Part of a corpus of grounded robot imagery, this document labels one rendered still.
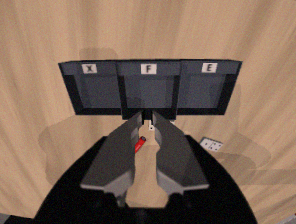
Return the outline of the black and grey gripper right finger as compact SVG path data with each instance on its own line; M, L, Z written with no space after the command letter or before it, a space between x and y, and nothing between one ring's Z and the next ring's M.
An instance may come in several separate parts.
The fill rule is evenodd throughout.
M258 224L234 179L191 135L155 110L151 110L151 125L160 147L157 184L168 199L171 193L181 193L184 208L207 214L221 224Z

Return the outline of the red cylinder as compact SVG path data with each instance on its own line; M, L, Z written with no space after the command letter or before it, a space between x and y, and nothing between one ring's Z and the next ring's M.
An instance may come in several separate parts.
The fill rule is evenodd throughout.
M145 143L145 141L146 141L145 137L141 136L139 138L139 141L135 145L135 153L141 148L141 146Z

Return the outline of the white domino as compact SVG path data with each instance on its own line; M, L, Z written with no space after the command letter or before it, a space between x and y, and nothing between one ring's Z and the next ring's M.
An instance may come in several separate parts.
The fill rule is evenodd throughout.
M170 121L172 124L175 123L174 120L168 120L168 121ZM155 131L155 127L154 127L153 125L151 125L151 120L149 120L149 130L153 130L153 131Z
M207 138L207 137L203 137L200 141L199 144L209 150L215 151L217 152L221 146L223 145L222 142Z

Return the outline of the dark grey rack of three bins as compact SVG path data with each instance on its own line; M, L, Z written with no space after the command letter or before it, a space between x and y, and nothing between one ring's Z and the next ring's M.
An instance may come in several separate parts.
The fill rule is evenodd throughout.
M151 120L155 110L167 120L176 120L177 115L225 115L242 63L113 59L67 61L58 66L75 115L122 114L122 120L128 120L144 110L144 120Z

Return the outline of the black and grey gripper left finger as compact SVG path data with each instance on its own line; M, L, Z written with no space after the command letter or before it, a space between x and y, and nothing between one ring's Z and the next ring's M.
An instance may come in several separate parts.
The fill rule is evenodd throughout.
M31 224L60 224L78 212L100 207L107 192L124 207L134 183L135 144L144 119L141 110L78 158L52 187Z

